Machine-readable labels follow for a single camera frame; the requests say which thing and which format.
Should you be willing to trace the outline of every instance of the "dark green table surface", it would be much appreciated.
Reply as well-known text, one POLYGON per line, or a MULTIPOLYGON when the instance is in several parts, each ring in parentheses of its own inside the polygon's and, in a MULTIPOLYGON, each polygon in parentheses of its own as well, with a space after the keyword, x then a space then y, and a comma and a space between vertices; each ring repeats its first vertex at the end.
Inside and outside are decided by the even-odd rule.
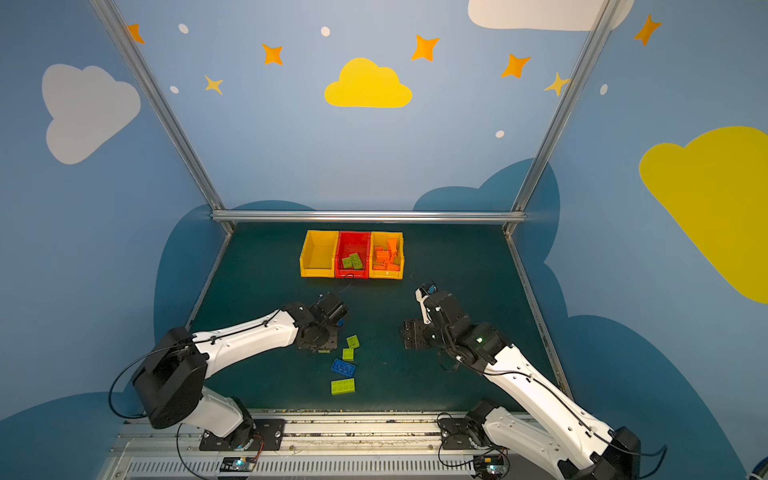
MULTIPOLYGON (((403 280, 353 280, 340 296, 349 307, 341 344, 357 335, 356 392, 332 396, 331 380, 343 377, 330 354, 295 346, 245 359, 207 380, 207 386, 236 396, 253 409, 465 410, 488 397, 508 409, 520 406, 497 386, 466 368, 446 372, 436 350, 405 350, 399 328, 419 318, 416 284, 431 277, 449 290, 476 323, 488 321, 521 348, 554 381, 541 337, 515 265, 498 226, 420 224, 242 223, 192 323, 193 332, 213 330, 264 316, 288 302, 314 303, 319 294, 350 280, 302 278, 299 256, 307 230, 403 232, 403 280)), ((450 361, 443 356, 449 366, 450 361)))

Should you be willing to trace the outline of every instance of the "yellow cloud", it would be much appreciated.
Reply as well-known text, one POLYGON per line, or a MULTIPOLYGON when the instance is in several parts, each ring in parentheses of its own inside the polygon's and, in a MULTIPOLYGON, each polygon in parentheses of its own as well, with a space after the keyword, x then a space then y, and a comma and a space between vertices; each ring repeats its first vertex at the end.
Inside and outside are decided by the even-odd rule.
POLYGON ((658 144, 640 176, 733 288, 768 303, 768 135, 724 127, 658 144))
POLYGON ((350 60, 341 69, 339 81, 326 87, 326 101, 337 107, 404 107, 412 96, 394 70, 368 58, 350 60))

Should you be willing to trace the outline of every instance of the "green lego brick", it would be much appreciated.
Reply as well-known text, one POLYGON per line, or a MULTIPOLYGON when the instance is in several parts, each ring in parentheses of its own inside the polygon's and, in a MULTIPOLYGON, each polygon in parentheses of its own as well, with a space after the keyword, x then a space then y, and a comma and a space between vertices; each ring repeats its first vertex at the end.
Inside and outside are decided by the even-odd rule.
POLYGON ((355 379, 334 380, 331 382, 331 395, 352 393, 355 391, 355 379))
POLYGON ((353 253, 349 256, 349 259, 352 261, 352 267, 355 270, 362 270, 362 260, 360 259, 360 255, 353 253))
POLYGON ((352 336, 346 337, 346 345, 350 349, 356 349, 357 347, 359 347, 360 346, 360 341, 357 339, 357 335, 352 335, 352 336))

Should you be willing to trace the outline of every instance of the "black cable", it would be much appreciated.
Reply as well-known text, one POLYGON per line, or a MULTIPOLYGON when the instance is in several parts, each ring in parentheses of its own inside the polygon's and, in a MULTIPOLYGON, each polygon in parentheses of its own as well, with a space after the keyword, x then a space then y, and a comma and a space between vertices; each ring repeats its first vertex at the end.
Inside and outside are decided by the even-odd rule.
POLYGON ((661 457, 659 458, 659 461, 656 464, 656 468, 651 470, 649 473, 647 473, 645 475, 642 475, 641 477, 637 477, 637 480, 641 480, 642 478, 648 478, 651 475, 653 475, 654 473, 658 472, 659 468, 661 467, 661 463, 664 461, 664 457, 667 456, 667 446, 665 445, 665 446, 663 446, 661 448, 664 450, 664 452, 661 453, 661 457))
POLYGON ((181 450, 179 449, 179 432, 181 432, 181 426, 182 425, 183 425, 183 423, 179 423, 179 428, 176 430, 176 453, 179 455, 179 460, 181 460, 181 464, 184 465, 184 467, 187 469, 187 471, 189 473, 191 473, 192 475, 194 475, 194 476, 196 476, 198 478, 202 478, 202 480, 210 480, 209 478, 205 478, 205 477, 200 476, 197 473, 193 472, 192 468, 190 468, 189 465, 187 465, 187 463, 184 461, 184 459, 181 458, 181 450))
POLYGON ((503 449, 502 449, 502 450, 500 450, 500 452, 502 453, 502 455, 504 456, 504 458, 505 458, 505 459, 506 459, 506 461, 507 461, 507 471, 506 471, 506 472, 504 472, 504 475, 502 475, 502 478, 504 478, 505 476, 507 476, 507 474, 509 473, 509 471, 510 471, 510 470, 512 470, 512 463, 510 463, 510 461, 509 461, 509 457, 507 456, 507 454, 506 454, 506 453, 504 453, 504 450, 503 450, 503 449))
MULTIPOLYGON (((341 295, 342 293, 346 292, 346 289, 348 289, 348 288, 350 288, 352 286, 352 281, 354 281, 354 279, 355 279, 355 274, 354 273, 347 273, 342 278, 347 278, 347 277, 349 277, 349 283, 347 283, 346 286, 344 287, 344 290, 338 292, 337 295, 341 295)), ((337 288, 339 288, 338 285, 333 287, 333 290, 331 290, 331 293, 336 293, 336 289, 337 288)))
POLYGON ((242 330, 237 330, 236 332, 226 333, 226 334, 224 334, 224 335, 222 335, 222 336, 216 336, 216 335, 212 335, 212 336, 208 337, 208 338, 207 338, 207 339, 205 339, 205 340, 198 340, 198 341, 196 341, 196 342, 192 342, 192 343, 194 343, 194 344, 198 344, 198 343, 207 343, 207 342, 211 342, 211 344, 213 344, 213 343, 215 343, 215 342, 216 342, 217 340, 219 340, 219 339, 227 338, 228 336, 236 335, 236 334, 238 334, 238 333, 242 333, 242 332, 247 332, 248 330, 253 330, 253 329, 259 328, 260 326, 265 326, 266 324, 268 324, 269 322, 271 322, 271 321, 272 321, 272 319, 273 319, 273 318, 275 318, 275 316, 276 316, 278 313, 282 312, 284 307, 285 307, 285 305, 281 306, 279 309, 275 310, 275 313, 273 313, 273 314, 272 314, 272 316, 271 316, 270 318, 268 318, 268 319, 264 320, 263 322, 261 322, 261 323, 258 323, 258 324, 256 324, 256 325, 252 325, 252 326, 249 326, 248 328, 245 328, 245 329, 242 329, 242 330))
MULTIPOLYGON (((473 463, 475 461, 475 456, 477 456, 477 455, 473 455, 472 456, 472 460, 468 460, 468 461, 463 462, 463 463, 457 463, 455 465, 451 465, 450 463, 445 463, 444 461, 442 461, 442 458, 440 458, 440 452, 442 451, 442 446, 445 443, 445 440, 448 440, 452 436, 458 435, 458 434, 459 434, 459 432, 452 433, 451 435, 448 435, 447 437, 441 439, 440 440, 440 446, 437 448, 437 460, 438 460, 438 462, 442 463, 446 467, 454 468, 454 467, 463 467, 464 465, 469 465, 470 463, 473 463)), ((486 450, 485 452, 481 453, 480 455, 487 455, 488 453, 493 452, 494 450, 498 450, 498 449, 496 447, 491 447, 490 449, 486 450)))
MULTIPOLYGON (((252 330, 252 329, 258 328, 260 326, 264 326, 264 325, 268 324, 273 318, 275 318, 275 316, 283 310, 284 306, 285 305, 281 306, 275 313, 272 314, 272 316, 270 318, 264 320, 263 322, 261 322, 261 323, 259 323, 257 325, 249 326, 246 329, 238 330, 238 331, 232 332, 232 333, 227 333, 227 334, 222 335, 222 336, 215 336, 214 335, 214 336, 211 336, 211 337, 209 337, 209 338, 207 338, 205 340, 198 340, 198 341, 192 342, 192 344, 196 345, 198 343, 208 343, 208 342, 215 343, 216 340, 219 340, 219 339, 222 339, 222 338, 226 338, 228 336, 232 336, 232 335, 235 335, 237 333, 247 332, 248 330, 252 330)), ((163 350, 174 349, 174 348, 176 348, 176 347, 178 347, 180 345, 183 345, 183 344, 180 344, 179 342, 175 342, 171 346, 165 346, 165 347, 163 347, 161 349, 152 350, 151 352, 147 353, 146 355, 142 355, 139 358, 135 359, 133 362, 129 363, 128 366, 126 366, 122 370, 122 372, 118 373, 118 376, 114 377, 114 381, 112 382, 112 385, 109 387, 109 391, 107 392, 107 404, 109 405, 109 409, 112 411, 112 413, 114 413, 115 415, 117 415, 118 417, 120 417, 122 419, 128 419, 128 420, 137 420, 137 419, 145 419, 145 418, 147 418, 147 414, 146 413, 141 414, 141 415, 123 415, 122 413, 119 413, 114 408, 114 405, 112 404, 112 394, 114 392, 114 386, 118 384, 118 380, 120 379, 120 377, 122 377, 128 371, 128 369, 130 369, 136 363, 138 363, 141 360, 147 358, 148 356, 152 355, 153 353, 162 352, 163 350)))
POLYGON ((128 419, 128 420, 144 419, 147 417, 146 413, 142 415, 123 415, 122 413, 119 413, 117 410, 115 410, 114 405, 112 405, 112 392, 114 391, 114 386, 118 384, 118 380, 120 379, 120 377, 122 377, 127 372, 127 370, 130 369, 137 362, 140 362, 141 360, 147 358, 149 355, 152 355, 155 352, 162 352, 163 350, 173 349, 173 348, 176 348, 177 346, 178 346, 177 344, 166 346, 161 349, 153 350, 146 355, 142 355, 139 358, 135 359, 133 362, 129 363, 128 366, 125 367, 123 371, 118 374, 118 376, 114 377, 114 381, 112 382, 112 385, 110 385, 109 387, 109 392, 107 392, 107 404, 109 405, 109 409, 112 411, 112 413, 114 413, 115 415, 117 415, 122 419, 128 419))
MULTIPOLYGON (((558 401, 561 403, 561 405, 563 405, 563 406, 565 407, 565 409, 566 409, 566 410, 568 410, 568 411, 571 413, 571 415, 573 415, 573 416, 574 416, 574 418, 576 419, 576 421, 577 421, 577 422, 579 422, 579 424, 580 424, 581 426, 583 426, 584 428, 586 428, 586 429, 588 430, 588 435, 594 435, 594 436, 595 436, 595 437, 597 437, 599 440, 601 440, 601 441, 603 441, 603 442, 607 443, 607 444, 608 444, 608 446, 610 446, 610 447, 613 447, 614 449, 617 449, 619 452, 627 453, 627 454, 629 454, 629 455, 637 455, 637 456, 643 456, 643 457, 655 457, 655 456, 658 456, 658 455, 662 455, 662 458, 661 458, 661 460, 663 460, 663 459, 664 459, 664 456, 666 456, 666 454, 667 454, 667 446, 666 446, 666 445, 663 445, 663 446, 662 446, 662 447, 661 447, 661 448, 658 450, 658 452, 655 452, 655 453, 630 452, 629 450, 624 450, 624 449, 621 449, 621 448, 617 447, 616 445, 613 445, 611 442, 609 442, 608 440, 606 440, 606 439, 602 438, 602 437, 601 437, 601 436, 599 436, 597 433, 595 433, 594 431, 592 431, 592 428, 591 428, 589 425, 587 425, 586 423, 582 422, 582 421, 581 421, 581 418, 580 418, 578 415, 576 415, 576 412, 574 412, 573 410, 571 410, 571 408, 570 408, 570 407, 569 407, 569 406, 568 406, 568 405, 567 405, 567 404, 566 404, 566 403, 563 401, 563 399, 561 399, 561 398, 560 398, 560 396, 559 396, 558 394, 556 394, 555 392, 553 392, 553 391, 552 391, 552 389, 550 389, 550 388, 549 388, 548 386, 546 386, 546 385, 545 385, 543 382, 541 382, 540 380, 536 379, 536 378, 535 378, 534 376, 532 376, 532 375, 529 375, 529 374, 527 374, 527 373, 523 373, 523 372, 520 372, 520 371, 518 371, 518 370, 511 370, 511 371, 509 371, 509 372, 490 372, 490 373, 489 373, 489 372, 483 372, 483 371, 481 371, 480 369, 476 369, 475 367, 473 367, 473 366, 471 366, 471 365, 468 365, 468 364, 466 364, 466 363, 463 363, 463 362, 461 362, 461 364, 462 364, 463 366, 466 366, 466 367, 468 367, 468 368, 469 368, 469 369, 471 369, 471 370, 475 370, 476 372, 478 372, 478 373, 481 373, 482 375, 486 375, 486 376, 520 375, 520 376, 523 376, 523 377, 527 378, 529 381, 532 381, 532 382, 536 382, 536 383, 537 383, 537 384, 539 384, 540 386, 544 387, 544 388, 545 388, 545 389, 546 389, 548 392, 550 392, 550 393, 552 394, 552 396, 554 396, 554 397, 555 397, 555 398, 556 398, 556 399, 557 399, 557 400, 558 400, 558 401)), ((654 471, 653 471, 652 473, 648 474, 648 475, 650 476, 650 475, 652 475, 653 473, 655 473, 655 472, 656 472, 656 470, 658 470, 658 468, 659 468, 660 466, 661 466, 661 461, 659 461, 659 465, 657 465, 657 467, 654 469, 654 471)))

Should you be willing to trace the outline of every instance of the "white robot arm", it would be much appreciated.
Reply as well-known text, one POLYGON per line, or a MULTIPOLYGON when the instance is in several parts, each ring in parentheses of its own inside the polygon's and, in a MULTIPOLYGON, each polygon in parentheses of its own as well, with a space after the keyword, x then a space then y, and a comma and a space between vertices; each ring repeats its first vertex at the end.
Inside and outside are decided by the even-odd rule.
MULTIPOLYGON (((498 330, 488 323, 472 323, 451 293, 424 285, 416 290, 416 300, 422 318, 406 321, 401 331, 406 348, 443 349, 460 365, 498 385, 535 419, 529 422, 483 401, 462 426, 470 442, 509 448, 558 480, 639 476, 640 440, 632 432, 614 431, 587 413, 498 330)), ((456 433, 447 419, 438 423, 444 436, 456 433)))
POLYGON ((269 349, 296 342, 300 349, 336 348, 347 309, 338 296, 320 296, 312 306, 291 303, 269 315, 211 332, 170 330, 131 381, 156 429, 179 422, 204 429, 220 450, 247 449, 253 419, 238 399, 204 387, 221 369, 269 349))

